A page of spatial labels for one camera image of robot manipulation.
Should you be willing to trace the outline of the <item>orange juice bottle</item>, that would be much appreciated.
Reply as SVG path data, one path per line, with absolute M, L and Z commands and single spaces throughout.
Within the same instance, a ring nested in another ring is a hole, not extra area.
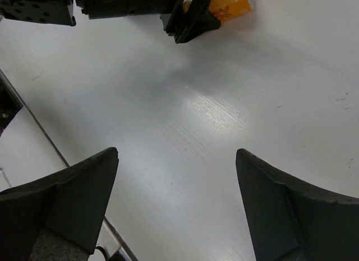
M 254 8 L 254 0 L 211 0 L 209 12 L 220 22 L 242 16 Z

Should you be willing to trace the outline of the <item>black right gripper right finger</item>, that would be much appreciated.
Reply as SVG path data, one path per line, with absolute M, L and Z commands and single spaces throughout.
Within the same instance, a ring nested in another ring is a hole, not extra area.
M 358 260 L 358 199 L 285 173 L 246 149 L 236 170 L 256 260 Z

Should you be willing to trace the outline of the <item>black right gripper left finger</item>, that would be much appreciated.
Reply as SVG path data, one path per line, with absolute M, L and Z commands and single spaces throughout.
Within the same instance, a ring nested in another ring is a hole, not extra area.
M 1 191 L 1 260 L 88 260 L 118 168 L 107 148 L 76 165 Z

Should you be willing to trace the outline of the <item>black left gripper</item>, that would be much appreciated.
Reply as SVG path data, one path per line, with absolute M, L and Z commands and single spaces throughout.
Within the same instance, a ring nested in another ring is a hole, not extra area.
M 164 31 L 176 44 L 219 29 L 221 22 L 209 12 L 211 0 L 76 0 L 90 19 L 136 15 L 164 15 Z

